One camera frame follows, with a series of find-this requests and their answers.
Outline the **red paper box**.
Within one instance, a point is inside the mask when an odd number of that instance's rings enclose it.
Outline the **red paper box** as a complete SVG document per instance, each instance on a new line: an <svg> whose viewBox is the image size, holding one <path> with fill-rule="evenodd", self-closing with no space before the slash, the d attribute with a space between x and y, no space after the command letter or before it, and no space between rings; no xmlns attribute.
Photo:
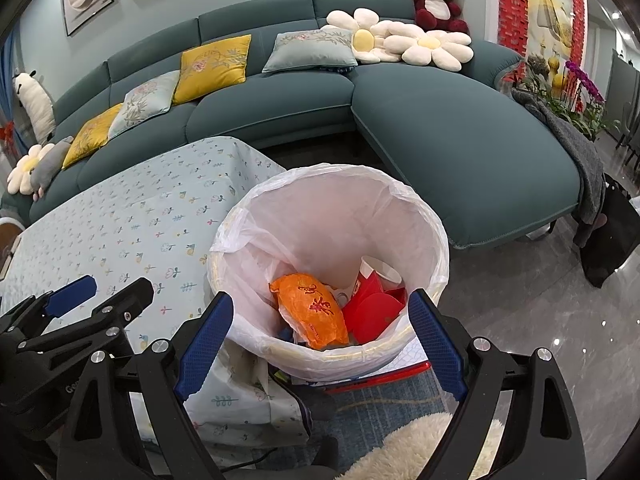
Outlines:
<svg viewBox="0 0 640 480"><path fill-rule="evenodd" d="M357 344L374 341L400 315L407 299L404 284L387 288L375 271L367 278L359 273L352 296L342 309L349 336Z"/></svg>

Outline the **red paper cup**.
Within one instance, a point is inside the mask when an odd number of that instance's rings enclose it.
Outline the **red paper cup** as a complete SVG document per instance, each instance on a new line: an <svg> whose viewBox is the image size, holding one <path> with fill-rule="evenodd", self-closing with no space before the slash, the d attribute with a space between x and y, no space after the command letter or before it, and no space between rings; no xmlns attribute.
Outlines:
<svg viewBox="0 0 640 480"><path fill-rule="evenodd" d="M363 256L360 260L360 267L352 292L356 292L358 287L362 285L367 278L370 278L371 274L375 274L378 277L382 289L386 292L402 285L401 275L392 266L378 258Z"/></svg>

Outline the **orange plastic bag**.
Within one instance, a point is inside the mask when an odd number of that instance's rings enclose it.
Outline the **orange plastic bag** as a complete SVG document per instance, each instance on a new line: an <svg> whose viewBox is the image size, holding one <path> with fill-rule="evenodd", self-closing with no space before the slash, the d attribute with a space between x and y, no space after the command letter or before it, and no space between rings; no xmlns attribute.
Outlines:
<svg viewBox="0 0 640 480"><path fill-rule="evenodd" d="M344 315L335 298L310 274L283 275L269 284L278 311L297 337L314 350L349 344Z"/></svg>

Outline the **white lined trash bin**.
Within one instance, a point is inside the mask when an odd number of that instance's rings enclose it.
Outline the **white lined trash bin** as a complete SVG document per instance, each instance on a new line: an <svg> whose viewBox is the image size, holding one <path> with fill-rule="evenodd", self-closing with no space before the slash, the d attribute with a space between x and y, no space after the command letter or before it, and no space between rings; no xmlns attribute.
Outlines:
<svg viewBox="0 0 640 480"><path fill-rule="evenodd" d="M307 382L356 378L392 362L416 334L401 312L375 341L323 351L279 338L275 278L313 275L352 290L364 256L399 272L410 292L437 301L449 280L448 236L410 186L366 166L320 164L281 172L251 188L218 226L208 280L234 305L229 338Z"/></svg>

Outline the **white fluffy rug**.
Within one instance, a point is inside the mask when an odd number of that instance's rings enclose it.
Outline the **white fluffy rug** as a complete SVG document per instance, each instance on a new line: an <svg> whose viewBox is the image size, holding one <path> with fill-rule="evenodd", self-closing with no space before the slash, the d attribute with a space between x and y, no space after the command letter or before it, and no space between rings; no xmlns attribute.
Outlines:
<svg viewBox="0 0 640 480"><path fill-rule="evenodd" d="M387 437L356 461L340 479L416 479L434 454L452 419L449 413L425 415Z"/></svg>

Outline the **floral light blue tablecloth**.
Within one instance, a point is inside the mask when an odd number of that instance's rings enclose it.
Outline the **floral light blue tablecloth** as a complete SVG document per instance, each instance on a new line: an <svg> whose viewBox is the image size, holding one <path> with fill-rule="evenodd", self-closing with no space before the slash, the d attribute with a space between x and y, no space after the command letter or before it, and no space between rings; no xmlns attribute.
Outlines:
<svg viewBox="0 0 640 480"><path fill-rule="evenodd" d="M2 308L83 275L96 280L100 304L146 278L153 302L127 328L131 347L143 351L205 310L218 226L251 188L280 170L247 144L217 136L116 174L23 233L1 286ZM275 448L308 438L294 396L270 377L264 360L232 341L220 348L186 411L210 444Z"/></svg>

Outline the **grey mouse plush toy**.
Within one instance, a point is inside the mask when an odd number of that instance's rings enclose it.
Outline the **grey mouse plush toy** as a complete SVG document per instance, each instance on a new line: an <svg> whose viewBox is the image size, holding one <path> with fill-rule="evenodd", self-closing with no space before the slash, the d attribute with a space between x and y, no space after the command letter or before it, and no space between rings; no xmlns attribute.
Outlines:
<svg viewBox="0 0 640 480"><path fill-rule="evenodd" d="M47 144L38 155L38 164L30 172L32 200L38 202L50 186L53 178L61 171L64 159L72 146L74 138L66 138L58 143Z"/></svg>

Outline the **grey blanket on sofa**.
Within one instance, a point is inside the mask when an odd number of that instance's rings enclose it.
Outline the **grey blanket on sofa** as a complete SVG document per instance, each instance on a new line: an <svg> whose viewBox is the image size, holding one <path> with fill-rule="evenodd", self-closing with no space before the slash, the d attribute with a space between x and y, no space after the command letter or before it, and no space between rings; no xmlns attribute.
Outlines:
<svg viewBox="0 0 640 480"><path fill-rule="evenodd" d="M512 89L511 96L546 125L577 168L580 191L577 208L572 213L577 222L573 242L579 248L585 248L592 232L606 222L602 212L606 193L605 172L598 151L570 122L553 114L538 96L518 89Z"/></svg>

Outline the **light green cushion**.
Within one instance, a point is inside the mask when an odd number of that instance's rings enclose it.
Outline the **light green cushion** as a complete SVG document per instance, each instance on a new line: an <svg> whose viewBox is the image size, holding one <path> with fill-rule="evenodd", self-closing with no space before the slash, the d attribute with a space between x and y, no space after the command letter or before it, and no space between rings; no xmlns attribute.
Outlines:
<svg viewBox="0 0 640 480"><path fill-rule="evenodd" d="M352 52L352 33L342 28L324 28L277 34L263 74L290 70L350 70L358 66Z"/></svg>
<svg viewBox="0 0 640 480"><path fill-rule="evenodd" d="M115 139L142 122L167 113L179 79L180 72L172 70L130 90L108 129L107 139Z"/></svg>

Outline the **white sheep plush toy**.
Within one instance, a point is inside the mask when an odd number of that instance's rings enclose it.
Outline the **white sheep plush toy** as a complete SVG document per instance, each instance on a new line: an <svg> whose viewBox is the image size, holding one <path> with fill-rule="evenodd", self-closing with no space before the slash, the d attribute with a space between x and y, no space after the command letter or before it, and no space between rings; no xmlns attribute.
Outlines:
<svg viewBox="0 0 640 480"><path fill-rule="evenodd" d="M53 103L47 91L35 78L36 72L19 73L13 78L17 99L24 108L38 144L46 144L53 136L55 118Z"/></svg>

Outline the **potted flower arrangement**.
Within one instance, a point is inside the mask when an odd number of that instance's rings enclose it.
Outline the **potted flower arrangement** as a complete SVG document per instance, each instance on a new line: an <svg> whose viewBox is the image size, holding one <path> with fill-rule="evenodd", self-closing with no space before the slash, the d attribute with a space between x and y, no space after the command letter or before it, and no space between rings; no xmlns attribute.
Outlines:
<svg viewBox="0 0 640 480"><path fill-rule="evenodd" d="M565 120L590 141L604 130L620 131L622 121L609 118L605 99L587 73L573 61L564 65L557 58L546 60L531 54L526 58L526 76L518 91L532 96L550 112Z"/></svg>

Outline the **yellow cushion centre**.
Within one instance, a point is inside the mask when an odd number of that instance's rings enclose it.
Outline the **yellow cushion centre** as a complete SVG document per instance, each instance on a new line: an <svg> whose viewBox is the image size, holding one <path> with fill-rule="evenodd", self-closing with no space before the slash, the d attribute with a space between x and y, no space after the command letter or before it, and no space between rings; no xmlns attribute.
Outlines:
<svg viewBox="0 0 640 480"><path fill-rule="evenodd" d="M201 99L209 93L242 84L246 79L252 36L236 36L183 51L180 76L172 102L175 105Z"/></svg>

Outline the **dark green sectional sofa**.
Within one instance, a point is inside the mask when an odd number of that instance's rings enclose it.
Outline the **dark green sectional sofa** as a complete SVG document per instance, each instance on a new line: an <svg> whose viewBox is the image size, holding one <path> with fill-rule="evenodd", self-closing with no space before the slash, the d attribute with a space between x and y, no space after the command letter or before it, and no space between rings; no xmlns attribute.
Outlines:
<svg viewBox="0 0 640 480"><path fill-rule="evenodd" d="M375 10L410 21L409 0L252 0L204 13L121 50L54 104L55 134L78 133L153 77L176 70L184 51L250 36L246 78L147 120L60 172L40 202L4 194L24 224L93 185L174 148L232 136L264 150L325 136L334 145L372 148L397 179L436 211L452 246L514 240L574 212L580 177L553 133L498 85L521 57L486 40L457 73L404 63L361 65L347 74L264 66L281 32L324 24L333 10Z"/></svg>

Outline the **daisy flower pillow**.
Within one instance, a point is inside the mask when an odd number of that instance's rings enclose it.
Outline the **daisy flower pillow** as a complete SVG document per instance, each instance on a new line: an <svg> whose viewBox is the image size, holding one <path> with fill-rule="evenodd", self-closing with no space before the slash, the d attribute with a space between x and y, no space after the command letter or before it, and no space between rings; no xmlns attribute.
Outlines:
<svg viewBox="0 0 640 480"><path fill-rule="evenodd" d="M360 64L393 63L400 55L384 47L387 37L393 35L413 38L413 24L380 20L378 14L367 8L358 8L353 14L333 10L326 16L321 30L344 29L352 34L352 53Z"/></svg>
<svg viewBox="0 0 640 480"><path fill-rule="evenodd" d="M418 25L392 23L383 40L383 48L413 66L434 65L448 72L460 72L474 58L472 39L464 32L429 30Z"/></svg>

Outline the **daisy flower pillow upper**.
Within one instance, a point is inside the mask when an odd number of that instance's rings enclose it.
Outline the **daisy flower pillow upper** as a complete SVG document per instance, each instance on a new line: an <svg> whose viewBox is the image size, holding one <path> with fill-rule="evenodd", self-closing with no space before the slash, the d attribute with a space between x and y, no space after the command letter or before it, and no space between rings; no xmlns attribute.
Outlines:
<svg viewBox="0 0 640 480"><path fill-rule="evenodd" d="M353 14L333 10L326 16L321 30L344 29L352 34L352 53L360 64L393 63L400 55L384 47L387 37L393 35L413 38L413 24L380 20L378 14L367 8L358 8Z"/></svg>

